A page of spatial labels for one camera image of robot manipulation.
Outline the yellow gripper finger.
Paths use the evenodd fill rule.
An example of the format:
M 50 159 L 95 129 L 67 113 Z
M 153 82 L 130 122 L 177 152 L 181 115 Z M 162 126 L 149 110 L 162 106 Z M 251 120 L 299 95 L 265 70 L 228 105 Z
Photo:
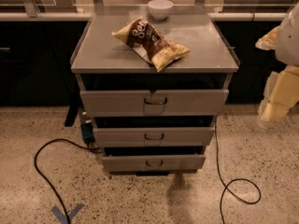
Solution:
M 257 123 L 270 128 L 282 121 L 299 102 L 299 67 L 287 66 L 282 72 L 272 72 L 266 81 L 263 99 L 258 109 Z
M 255 43 L 257 49 L 270 50 L 276 49 L 279 27 L 275 27 Z

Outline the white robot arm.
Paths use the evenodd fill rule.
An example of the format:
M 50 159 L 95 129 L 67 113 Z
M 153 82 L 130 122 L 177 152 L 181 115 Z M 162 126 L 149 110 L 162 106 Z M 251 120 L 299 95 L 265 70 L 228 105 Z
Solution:
M 282 72 L 270 74 L 258 109 L 258 125 L 270 128 L 282 121 L 299 102 L 299 4 L 280 26 L 260 38 L 255 47 L 273 49 L 277 60 L 286 64 Z

